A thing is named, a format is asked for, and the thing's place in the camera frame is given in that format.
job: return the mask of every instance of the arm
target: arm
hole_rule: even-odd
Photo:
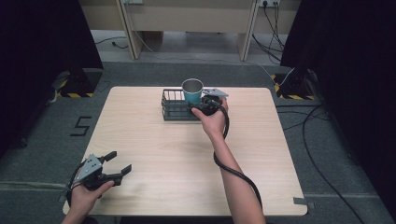
[[[113,185],[114,181],[108,181],[95,191],[89,191],[82,185],[74,187],[72,193],[72,205],[62,223],[81,223],[85,216],[87,216],[93,209],[96,200]]]
[[[222,106],[228,110],[225,98],[222,99],[222,102]],[[225,165],[242,173],[242,169],[223,138],[225,121],[222,112],[218,111],[212,116],[206,116],[200,110],[193,108],[192,113],[201,120],[204,131],[209,136],[218,159]],[[262,208],[249,183],[223,169],[220,169],[220,171],[233,222],[235,224],[265,223]]]

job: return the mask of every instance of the blue mug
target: blue mug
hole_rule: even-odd
[[[201,103],[203,88],[204,83],[196,78],[189,78],[181,84],[187,105],[198,105]]]

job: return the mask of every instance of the human hand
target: human hand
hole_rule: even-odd
[[[226,111],[228,111],[227,99],[221,98],[221,105]],[[216,137],[223,138],[223,131],[225,127],[224,114],[218,110],[211,116],[206,116],[201,110],[193,108],[191,112],[201,120],[205,133],[211,140]]]
[[[80,223],[87,216],[98,198],[114,186],[114,181],[108,181],[99,189],[90,191],[82,184],[73,187],[71,207],[63,223]]]

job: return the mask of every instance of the black metal basket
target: black metal basket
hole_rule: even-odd
[[[199,120],[189,109],[184,99],[183,90],[163,90],[161,104],[164,120]]]

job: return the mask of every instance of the hazard tape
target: hazard tape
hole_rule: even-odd
[[[84,98],[84,97],[93,97],[93,92],[67,92],[65,90],[67,84],[67,80],[61,83],[57,97],[68,97],[68,98]]]
[[[276,80],[283,80],[285,76],[280,76],[276,78],[276,75],[271,75],[272,80],[275,82],[275,92],[277,97],[281,99],[292,99],[292,100],[314,100],[314,96],[310,93],[310,90],[306,90],[306,92],[288,92],[283,91],[282,86],[279,86],[280,83],[277,83]]]

